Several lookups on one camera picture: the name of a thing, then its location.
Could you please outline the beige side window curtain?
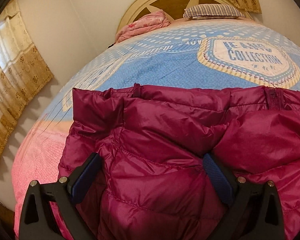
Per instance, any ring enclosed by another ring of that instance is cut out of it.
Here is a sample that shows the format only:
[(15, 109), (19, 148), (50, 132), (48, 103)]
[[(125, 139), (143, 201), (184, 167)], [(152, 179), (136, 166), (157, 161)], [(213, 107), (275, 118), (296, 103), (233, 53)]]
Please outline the beige side window curtain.
[(0, 157), (24, 108), (53, 77), (11, 0), (0, 15)]

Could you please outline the pink folded blanket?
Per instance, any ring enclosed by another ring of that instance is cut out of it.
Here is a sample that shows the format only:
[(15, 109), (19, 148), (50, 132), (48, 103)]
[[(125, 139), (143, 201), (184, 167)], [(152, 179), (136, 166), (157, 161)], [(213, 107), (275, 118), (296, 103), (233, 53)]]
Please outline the pink folded blanket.
[(152, 12), (122, 27), (115, 35), (115, 43), (120, 43), (129, 38), (149, 33), (156, 29), (168, 27), (170, 24), (171, 21), (162, 10)]

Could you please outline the blue pink printed bedspread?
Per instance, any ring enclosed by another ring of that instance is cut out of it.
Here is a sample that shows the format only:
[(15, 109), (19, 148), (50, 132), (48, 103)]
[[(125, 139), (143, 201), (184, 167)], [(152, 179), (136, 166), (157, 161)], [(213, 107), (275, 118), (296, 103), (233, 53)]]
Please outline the blue pink printed bedspread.
[[(270, 87), (300, 92), (300, 48), (245, 20), (174, 22), (108, 48), (79, 71), (51, 102), (22, 143), (13, 164), (15, 233), (29, 184), (55, 183), (73, 120), (73, 89), (160, 86), (182, 89)], [(55, 203), (64, 239), (73, 239)], [(300, 230), (293, 239), (300, 239)]]

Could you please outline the striped pillow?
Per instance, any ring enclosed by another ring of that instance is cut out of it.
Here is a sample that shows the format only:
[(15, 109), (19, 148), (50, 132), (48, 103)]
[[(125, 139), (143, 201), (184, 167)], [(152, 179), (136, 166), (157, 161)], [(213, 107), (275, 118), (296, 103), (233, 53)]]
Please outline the striped pillow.
[(246, 18), (238, 9), (227, 4), (199, 4), (184, 10), (183, 18)]

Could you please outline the magenta puffer jacket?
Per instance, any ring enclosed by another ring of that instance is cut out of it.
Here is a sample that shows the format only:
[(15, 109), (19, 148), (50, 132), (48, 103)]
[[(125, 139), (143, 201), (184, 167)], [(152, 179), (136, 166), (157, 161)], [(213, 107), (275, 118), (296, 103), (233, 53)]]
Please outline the magenta puffer jacket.
[(206, 239), (225, 213), (206, 153), (279, 192), (285, 238), (300, 230), (300, 92), (139, 84), (73, 89), (73, 124), (58, 165), (68, 176), (102, 158), (78, 210), (98, 239)]

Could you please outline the cream wooden headboard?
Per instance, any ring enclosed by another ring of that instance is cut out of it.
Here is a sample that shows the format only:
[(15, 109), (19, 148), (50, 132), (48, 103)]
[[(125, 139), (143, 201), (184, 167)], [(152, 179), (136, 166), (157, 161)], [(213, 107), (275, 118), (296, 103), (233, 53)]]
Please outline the cream wooden headboard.
[(164, 11), (170, 21), (178, 20), (183, 17), (185, 9), (206, 3), (231, 4), (229, 0), (136, 0), (121, 18), (118, 29), (159, 10)]

